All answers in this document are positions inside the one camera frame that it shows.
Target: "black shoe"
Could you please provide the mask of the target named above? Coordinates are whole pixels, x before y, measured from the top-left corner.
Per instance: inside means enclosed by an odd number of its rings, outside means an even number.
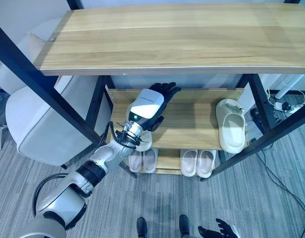
[[[139,217],[137,220],[137,232],[138,237],[146,237],[147,235],[147,223],[143,217]]]
[[[180,232],[181,236],[189,235],[189,223],[188,223],[188,218],[186,215],[181,215],[179,218],[179,227],[180,227]]]

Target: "wooden shelf board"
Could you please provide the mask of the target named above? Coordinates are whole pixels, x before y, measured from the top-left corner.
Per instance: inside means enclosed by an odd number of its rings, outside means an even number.
[[[221,149],[215,104],[169,104],[164,121],[152,133],[152,146],[156,148]],[[115,104],[111,120],[115,128],[125,121],[128,104]]]
[[[182,175],[180,150],[160,149],[158,154],[157,169],[154,174]]]
[[[45,75],[305,73],[302,4],[69,11],[35,60]]]
[[[115,129],[120,128],[117,122],[123,124],[125,121],[127,108],[140,91],[109,90],[114,102],[111,120]],[[242,91],[243,89],[222,88],[188,89],[178,92],[163,113],[164,121],[152,132],[152,147],[221,150],[215,114],[216,103],[224,98],[236,99]]]

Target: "white slipper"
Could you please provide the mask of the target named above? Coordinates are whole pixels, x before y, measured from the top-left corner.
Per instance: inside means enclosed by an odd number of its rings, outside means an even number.
[[[223,99],[216,105],[219,140],[223,150],[236,154],[245,147],[245,119],[241,105]]]
[[[211,176],[214,169],[216,150],[198,150],[196,173],[201,178]]]
[[[191,177],[196,172],[197,150],[180,150],[181,173]]]
[[[141,170],[142,156],[141,152],[134,150],[128,157],[128,165],[130,171],[137,173]]]
[[[149,174],[153,173],[157,168],[158,151],[159,149],[151,148],[143,152],[143,157],[142,157],[143,170],[145,170]]]
[[[128,121],[130,109],[132,103],[128,106],[126,111],[126,121]],[[140,145],[136,146],[136,151],[146,151],[149,150],[152,146],[152,134],[148,130],[144,130],[140,133],[141,143]]]

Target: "gray carpet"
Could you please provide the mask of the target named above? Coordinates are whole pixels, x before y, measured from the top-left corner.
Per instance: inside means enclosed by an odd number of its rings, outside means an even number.
[[[6,99],[0,93],[0,123],[5,121]],[[32,219],[35,186],[64,170],[18,155],[8,131],[3,141],[0,238],[13,238]],[[83,151],[68,170],[75,170],[92,152],[93,148]],[[271,169],[305,202],[305,125],[278,140],[266,155]],[[50,182],[43,194],[55,183]],[[188,215],[190,233],[196,237],[200,225],[218,231],[215,218],[235,224],[242,238],[298,238],[305,225],[302,209],[270,181],[256,155],[203,183],[198,177],[176,175],[140,174],[132,179],[118,168],[98,185],[87,204],[86,214],[67,237],[135,238],[140,216],[147,220],[150,238],[179,238],[180,214]]]

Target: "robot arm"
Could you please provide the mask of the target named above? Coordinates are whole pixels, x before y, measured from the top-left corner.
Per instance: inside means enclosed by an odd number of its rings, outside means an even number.
[[[175,83],[154,84],[139,94],[130,109],[129,122],[113,140],[98,148],[92,157],[61,183],[37,207],[37,215],[19,234],[19,238],[65,238],[86,211],[84,198],[104,176],[116,169],[140,144],[143,130],[154,131],[161,124],[161,113],[174,94],[180,91]]]

